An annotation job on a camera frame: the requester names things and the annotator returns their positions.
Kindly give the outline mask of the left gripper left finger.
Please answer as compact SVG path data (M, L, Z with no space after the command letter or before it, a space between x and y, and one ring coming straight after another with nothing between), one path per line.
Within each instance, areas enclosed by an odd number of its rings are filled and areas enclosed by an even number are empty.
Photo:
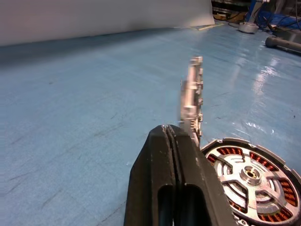
M175 175L164 126L152 129L129 176L124 225L170 226L174 213Z

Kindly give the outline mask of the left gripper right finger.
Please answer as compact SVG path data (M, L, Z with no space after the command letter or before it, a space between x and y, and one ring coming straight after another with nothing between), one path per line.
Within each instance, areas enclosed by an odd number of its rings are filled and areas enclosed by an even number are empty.
M217 175L200 148L181 128L168 126L177 182L176 226L235 226Z

